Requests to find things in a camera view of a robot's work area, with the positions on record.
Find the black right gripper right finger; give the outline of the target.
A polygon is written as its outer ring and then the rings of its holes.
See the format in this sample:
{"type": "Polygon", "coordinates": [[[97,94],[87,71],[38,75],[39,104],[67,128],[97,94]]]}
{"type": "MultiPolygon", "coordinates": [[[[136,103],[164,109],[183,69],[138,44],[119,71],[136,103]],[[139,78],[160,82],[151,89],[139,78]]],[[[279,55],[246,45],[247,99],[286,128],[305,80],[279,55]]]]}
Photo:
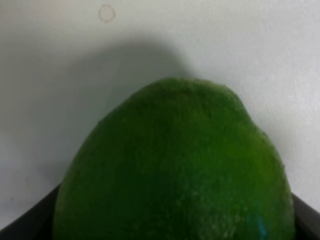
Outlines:
{"type": "Polygon", "coordinates": [[[295,194],[292,194],[292,199],[296,231],[295,239],[320,240],[320,213],[295,194]]]}

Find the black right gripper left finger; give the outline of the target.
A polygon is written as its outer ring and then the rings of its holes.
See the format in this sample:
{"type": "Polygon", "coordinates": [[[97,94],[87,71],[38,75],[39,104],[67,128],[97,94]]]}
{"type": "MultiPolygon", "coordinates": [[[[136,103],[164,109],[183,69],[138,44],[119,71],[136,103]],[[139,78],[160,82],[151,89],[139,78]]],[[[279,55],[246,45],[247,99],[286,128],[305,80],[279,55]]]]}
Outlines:
{"type": "Polygon", "coordinates": [[[0,231],[0,240],[51,240],[59,186],[0,231]]]}

